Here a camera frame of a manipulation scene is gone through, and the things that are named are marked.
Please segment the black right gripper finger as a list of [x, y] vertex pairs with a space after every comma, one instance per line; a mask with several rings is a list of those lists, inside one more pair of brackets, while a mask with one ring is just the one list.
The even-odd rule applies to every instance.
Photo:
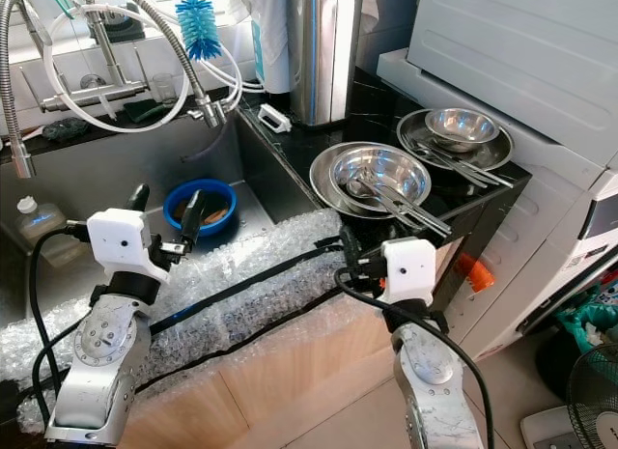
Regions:
[[353, 235], [349, 225], [343, 225], [340, 228], [340, 245], [343, 246], [345, 268], [349, 272], [356, 272], [359, 268], [359, 255], [361, 255], [361, 251], [359, 251], [357, 237]]

